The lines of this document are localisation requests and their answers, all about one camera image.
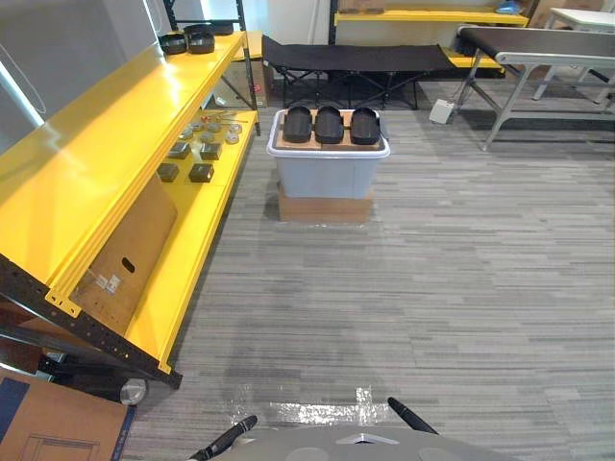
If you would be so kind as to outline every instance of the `cardboard sheet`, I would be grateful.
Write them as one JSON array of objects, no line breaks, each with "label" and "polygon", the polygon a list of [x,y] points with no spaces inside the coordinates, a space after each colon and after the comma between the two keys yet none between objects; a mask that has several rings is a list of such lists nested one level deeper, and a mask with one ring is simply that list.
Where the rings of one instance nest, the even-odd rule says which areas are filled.
[{"label": "cardboard sheet", "polygon": [[119,461],[133,407],[0,369],[0,461]]}]

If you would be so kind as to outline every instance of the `black cot fabric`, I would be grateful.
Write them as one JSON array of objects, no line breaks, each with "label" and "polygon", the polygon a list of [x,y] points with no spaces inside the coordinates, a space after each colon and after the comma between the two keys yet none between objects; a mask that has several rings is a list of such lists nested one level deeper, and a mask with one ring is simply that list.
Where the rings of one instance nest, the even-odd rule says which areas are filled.
[{"label": "black cot fabric", "polygon": [[276,67],[292,70],[426,72],[455,68],[438,45],[282,45],[262,36],[262,57]]}]

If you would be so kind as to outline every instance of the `yellow shelf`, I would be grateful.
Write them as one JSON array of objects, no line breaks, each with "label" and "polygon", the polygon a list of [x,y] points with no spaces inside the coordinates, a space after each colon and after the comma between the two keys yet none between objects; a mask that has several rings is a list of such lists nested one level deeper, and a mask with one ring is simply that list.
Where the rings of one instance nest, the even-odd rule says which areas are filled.
[{"label": "yellow shelf", "polygon": [[[218,36],[207,55],[163,57],[153,45],[0,157],[0,253],[47,284],[56,305],[68,298],[244,37]],[[67,304],[61,308],[68,311]]]},{"label": "yellow shelf", "polygon": [[[220,159],[213,163],[213,178],[208,183],[190,182],[187,177],[197,155],[184,160],[165,161],[179,165],[180,174],[164,187],[178,209],[178,219],[160,254],[160,259],[143,292],[125,338],[153,355],[159,367],[170,372],[168,356],[199,278],[222,211],[229,198],[241,160],[248,148],[250,133],[257,121],[255,111],[242,111],[234,116],[242,133],[237,144],[222,141],[222,130],[216,142],[221,142]],[[198,153],[200,142],[193,141]]]},{"label": "yellow shelf", "polygon": [[435,5],[403,8],[391,6],[381,13],[335,14],[335,25],[348,21],[407,21],[407,22],[470,22],[476,24],[511,24],[525,26],[528,19],[520,14],[500,14],[493,8],[456,8],[454,10]]},{"label": "yellow shelf", "polygon": [[[474,57],[473,56],[464,56],[464,55],[461,55],[461,54],[451,50],[450,48],[444,48],[444,47],[442,48],[442,51],[447,56],[449,61],[451,61],[456,67],[459,67],[459,68],[470,68],[470,67],[472,67],[472,64],[474,63]],[[483,56],[480,59],[479,68],[502,69],[502,67],[499,64],[497,64],[491,58],[487,58],[486,56]]]}]

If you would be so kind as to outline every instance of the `black shelf frame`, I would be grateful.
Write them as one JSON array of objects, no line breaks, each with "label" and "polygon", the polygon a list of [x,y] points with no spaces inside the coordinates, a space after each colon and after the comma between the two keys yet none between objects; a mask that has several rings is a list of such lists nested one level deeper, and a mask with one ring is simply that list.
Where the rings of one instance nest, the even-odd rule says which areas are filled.
[{"label": "black shelf frame", "polygon": [[[173,13],[175,0],[163,0],[163,3],[173,30],[178,30],[180,23],[220,22],[220,20],[178,20]],[[243,4],[241,0],[236,0],[235,3],[237,5],[237,18],[228,21],[239,24],[241,31],[245,32]],[[251,101],[241,95],[224,77],[222,79],[250,109],[258,110],[247,39],[243,46],[243,56],[246,62],[246,76],[250,86]],[[259,123],[256,124],[256,131],[260,135]],[[174,369],[167,373],[160,368],[160,362],[157,358],[138,348],[121,334],[108,328],[83,310],[76,317],[73,317],[47,302],[45,297],[48,292],[49,287],[47,285],[0,254],[0,295],[18,304],[25,311],[63,328],[84,342],[83,344],[76,344],[60,339],[53,334],[8,325],[0,320],[0,337],[46,347],[67,353],[78,359],[79,365],[65,366],[53,363],[51,359],[45,358],[39,363],[39,365],[42,365],[43,371],[50,374],[56,373],[58,376],[65,376],[65,374],[75,376],[107,374],[107,376],[141,377],[161,381],[173,389],[179,389],[182,375]]]},{"label": "black shelf frame", "polygon": [[153,379],[179,389],[182,375],[169,374],[159,368],[159,361],[83,310],[72,317],[45,300],[49,287],[19,266],[0,255],[0,294],[26,311],[65,329],[89,344],[88,347],[58,339],[53,335],[0,325],[0,337],[34,346],[67,352],[88,362],[105,363],[117,371],[131,371],[134,376]]},{"label": "black shelf frame", "polygon": [[[169,20],[169,25],[173,31],[179,31],[180,28],[178,24],[205,24],[205,23],[229,23],[239,25],[239,30],[242,32],[246,31],[246,19],[243,12],[243,1],[235,0],[235,4],[237,7],[237,18],[235,19],[178,19],[175,17],[175,12],[173,11],[173,7],[175,6],[175,2],[177,0],[162,0],[164,3],[164,9],[166,10],[166,16]],[[246,36],[245,46],[243,46],[243,60],[246,63],[246,78],[248,79],[248,87],[250,87],[250,100],[241,94],[237,88],[235,88],[231,82],[223,75],[220,77],[222,80],[232,91],[237,95],[237,97],[245,103],[251,110],[255,110],[258,112],[257,105],[257,94],[254,91],[254,76],[252,74],[252,62],[250,61],[250,47],[248,46],[248,39]],[[258,121],[257,115],[257,123],[255,124],[255,128],[257,131],[257,136],[260,136],[260,122]]]}]

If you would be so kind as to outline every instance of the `sticker label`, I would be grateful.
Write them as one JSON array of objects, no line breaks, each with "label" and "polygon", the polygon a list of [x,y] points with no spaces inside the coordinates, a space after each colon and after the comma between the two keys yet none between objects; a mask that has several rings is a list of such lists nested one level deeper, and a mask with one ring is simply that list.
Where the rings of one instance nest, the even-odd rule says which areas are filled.
[{"label": "sticker label", "polygon": [[120,281],[120,278],[116,274],[113,274],[107,282],[106,290],[109,291],[112,295],[115,294],[115,290],[117,290]]}]

